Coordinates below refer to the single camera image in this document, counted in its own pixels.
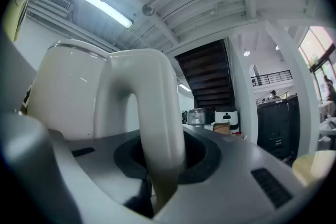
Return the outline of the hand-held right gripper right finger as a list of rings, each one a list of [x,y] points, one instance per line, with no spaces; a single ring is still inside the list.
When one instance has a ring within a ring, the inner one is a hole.
[[[285,224],[315,194],[289,166],[249,141],[188,125],[184,130],[216,143],[222,156],[206,181],[178,187],[154,217],[159,224]]]

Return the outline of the large white lidded pot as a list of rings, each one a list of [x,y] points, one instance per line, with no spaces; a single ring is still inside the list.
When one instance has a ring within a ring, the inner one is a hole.
[[[159,212],[178,188],[186,149],[176,75],[155,49],[109,53],[78,40],[51,46],[27,112],[51,131],[61,168],[119,205]]]

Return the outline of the open cardboard box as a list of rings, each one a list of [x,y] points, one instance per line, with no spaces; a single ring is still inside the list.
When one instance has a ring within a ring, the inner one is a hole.
[[[230,124],[226,123],[214,123],[213,131],[220,133],[221,135],[230,135]]]

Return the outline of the white smart toilet black panel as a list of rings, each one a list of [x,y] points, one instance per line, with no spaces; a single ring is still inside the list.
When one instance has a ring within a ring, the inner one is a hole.
[[[215,123],[228,123],[231,132],[239,132],[239,117],[235,107],[225,106],[214,112]]]

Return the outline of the black cabinet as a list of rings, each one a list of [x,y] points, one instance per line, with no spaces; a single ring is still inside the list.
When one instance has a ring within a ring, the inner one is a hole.
[[[298,97],[260,103],[257,114],[257,145],[280,160],[296,158],[300,140]]]

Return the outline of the plastic-wrapped dark bundle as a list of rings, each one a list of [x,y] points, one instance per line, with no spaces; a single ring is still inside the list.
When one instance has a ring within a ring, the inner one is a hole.
[[[193,126],[204,126],[206,124],[206,109],[194,108],[188,111],[187,124]]]

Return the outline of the round wooden tabletop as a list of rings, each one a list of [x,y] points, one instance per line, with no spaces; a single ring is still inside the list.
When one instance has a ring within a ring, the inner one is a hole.
[[[292,172],[307,187],[324,179],[335,160],[336,151],[316,151],[313,154],[305,154],[293,162]]]

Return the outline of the dark wooden staircase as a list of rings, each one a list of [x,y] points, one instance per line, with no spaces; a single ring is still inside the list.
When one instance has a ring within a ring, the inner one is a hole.
[[[175,57],[194,97],[195,107],[215,111],[234,106],[234,90],[224,41],[218,40]]]

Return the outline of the black metal railing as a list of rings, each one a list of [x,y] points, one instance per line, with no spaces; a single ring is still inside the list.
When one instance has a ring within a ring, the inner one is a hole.
[[[251,82],[254,87],[268,85],[277,82],[283,82],[287,80],[291,80],[292,75],[290,70],[274,72],[265,75],[259,75],[251,77]]]

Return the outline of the large window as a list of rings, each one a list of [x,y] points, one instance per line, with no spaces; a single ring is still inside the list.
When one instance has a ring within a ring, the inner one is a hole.
[[[322,26],[310,26],[303,38],[299,52],[311,73],[320,104],[329,101],[328,78],[336,89],[336,45]]]

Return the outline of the round ceiling sensor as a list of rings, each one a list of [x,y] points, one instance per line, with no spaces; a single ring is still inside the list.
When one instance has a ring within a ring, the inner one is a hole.
[[[144,16],[150,17],[155,13],[155,8],[150,4],[144,4],[141,11]]]

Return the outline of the white air conditioner vent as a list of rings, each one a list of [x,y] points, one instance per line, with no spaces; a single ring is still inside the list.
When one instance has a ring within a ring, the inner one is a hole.
[[[64,19],[68,17],[73,7],[67,0],[29,0],[29,2]]]

